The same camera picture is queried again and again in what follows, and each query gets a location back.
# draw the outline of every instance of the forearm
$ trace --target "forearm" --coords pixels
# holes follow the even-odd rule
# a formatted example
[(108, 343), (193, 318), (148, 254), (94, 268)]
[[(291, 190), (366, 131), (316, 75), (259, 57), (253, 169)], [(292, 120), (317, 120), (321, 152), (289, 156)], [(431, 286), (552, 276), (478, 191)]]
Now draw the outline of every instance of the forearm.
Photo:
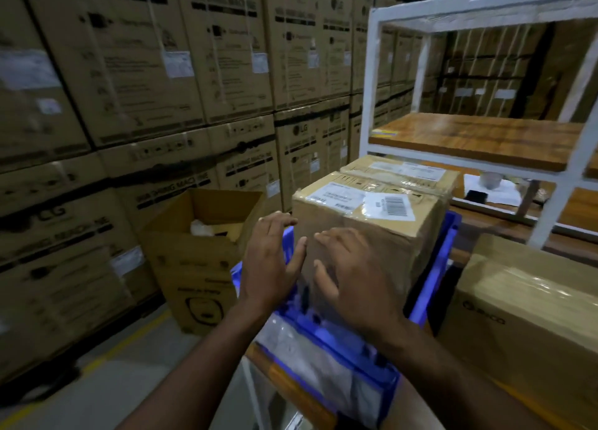
[(207, 429), (267, 315), (237, 303), (117, 430)]
[(453, 357), (411, 322), (377, 348), (417, 389), (447, 430), (551, 427), (489, 379)]

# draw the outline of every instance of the hand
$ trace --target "hand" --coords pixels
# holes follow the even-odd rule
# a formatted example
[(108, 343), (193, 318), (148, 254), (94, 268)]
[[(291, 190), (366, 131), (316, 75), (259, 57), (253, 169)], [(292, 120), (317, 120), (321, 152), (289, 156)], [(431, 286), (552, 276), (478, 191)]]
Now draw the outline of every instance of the hand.
[(297, 242), (288, 265), (282, 252), (282, 234), (286, 227), (296, 223), (296, 218), (277, 211), (260, 218), (249, 239), (243, 257), (239, 302), (250, 306), (259, 317), (267, 317), (276, 310), (301, 272), (307, 238)]
[(314, 238), (328, 249), (339, 286), (320, 260), (313, 264), (314, 279), (340, 316), (374, 345), (395, 334), (397, 323), (405, 318), (392, 283), (363, 235), (355, 229), (331, 229)]

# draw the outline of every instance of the concrete floor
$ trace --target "concrete floor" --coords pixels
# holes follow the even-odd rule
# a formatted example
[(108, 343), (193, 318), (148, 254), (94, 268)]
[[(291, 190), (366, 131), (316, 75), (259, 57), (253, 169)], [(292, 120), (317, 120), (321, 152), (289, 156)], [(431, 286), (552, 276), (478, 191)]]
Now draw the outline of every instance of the concrete floor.
[[(3, 410), (0, 430), (112, 430), (197, 341), (180, 332), (164, 305), (82, 357), (83, 376), (78, 381), (40, 405)], [(285, 429), (296, 412), (280, 396), (270, 408), (274, 430)], [(254, 426), (249, 390), (238, 368), (211, 429)]]

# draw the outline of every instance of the white shelf frame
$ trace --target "white shelf frame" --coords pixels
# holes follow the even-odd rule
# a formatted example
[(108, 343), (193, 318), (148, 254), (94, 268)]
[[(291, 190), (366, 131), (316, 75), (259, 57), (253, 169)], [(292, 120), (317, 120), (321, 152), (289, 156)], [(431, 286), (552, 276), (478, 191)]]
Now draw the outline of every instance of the white shelf frame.
[[(380, 31), (384, 23), (423, 33), (411, 112), (419, 112), (423, 81), (430, 53), (431, 34), (480, 27), (513, 26), (579, 18), (597, 18), (598, 0), (425, 0), (392, 7), (372, 8), (368, 23), (363, 85), (363, 116), (359, 156), (368, 153), (393, 154), (414, 160), (433, 161), (464, 168), (499, 172), (533, 180), (551, 181), (556, 188), (534, 225), (527, 244), (541, 249), (557, 225), (558, 219), (576, 187), (598, 191), (598, 180), (584, 178), (584, 170), (598, 146), (598, 102), (594, 104), (564, 171), (525, 169), (506, 164), (471, 160), (422, 151), (370, 144), (370, 127), (374, 125), (374, 106), (378, 85)], [(563, 109), (561, 122), (571, 120), (598, 61), (598, 31), (588, 48)], [(582, 233), (587, 230), (577, 229)]]

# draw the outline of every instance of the person's left hand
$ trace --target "person's left hand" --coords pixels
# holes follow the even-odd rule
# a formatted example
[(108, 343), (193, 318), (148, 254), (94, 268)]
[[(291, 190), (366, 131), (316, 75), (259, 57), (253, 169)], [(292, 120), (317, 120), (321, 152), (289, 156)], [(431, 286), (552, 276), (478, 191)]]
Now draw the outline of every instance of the person's left hand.
[(302, 237), (288, 265), (282, 252), (282, 234), (297, 219), (276, 212), (260, 218), (243, 257), (239, 302), (258, 315), (270, 315), (287, 298), (297, 280), (306, 255), (307, 238)]

